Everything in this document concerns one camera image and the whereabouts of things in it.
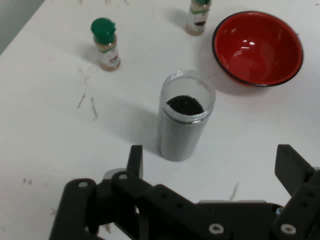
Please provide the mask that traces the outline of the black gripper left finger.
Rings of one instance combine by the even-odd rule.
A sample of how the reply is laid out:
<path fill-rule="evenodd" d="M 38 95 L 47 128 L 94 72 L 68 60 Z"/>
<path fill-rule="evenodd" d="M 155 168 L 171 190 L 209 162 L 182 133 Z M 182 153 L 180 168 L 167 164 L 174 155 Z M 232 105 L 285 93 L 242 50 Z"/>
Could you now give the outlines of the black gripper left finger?
<path fill-rule="evenodd" d="M 143 147 L 130 148 L 127 167 L 110 179 L 65 185 L 51 230 L 52 240 L 96 240 L 113 223 L 133 240 L 228 240 L 230 230 L 204 208 L 164 185 L 141 177 Z"/>

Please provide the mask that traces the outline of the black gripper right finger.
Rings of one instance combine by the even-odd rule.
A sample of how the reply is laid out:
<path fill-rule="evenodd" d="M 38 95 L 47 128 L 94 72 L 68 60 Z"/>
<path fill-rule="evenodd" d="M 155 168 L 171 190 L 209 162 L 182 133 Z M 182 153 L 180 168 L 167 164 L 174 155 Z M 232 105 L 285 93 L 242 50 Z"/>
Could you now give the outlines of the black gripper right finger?
<path fill-rule="evenodd" d="M 271 225 L 277 240 L 320 238 L 320 171 L 293 147 L 279 144 L 275 175 L 291 196 Z"/>

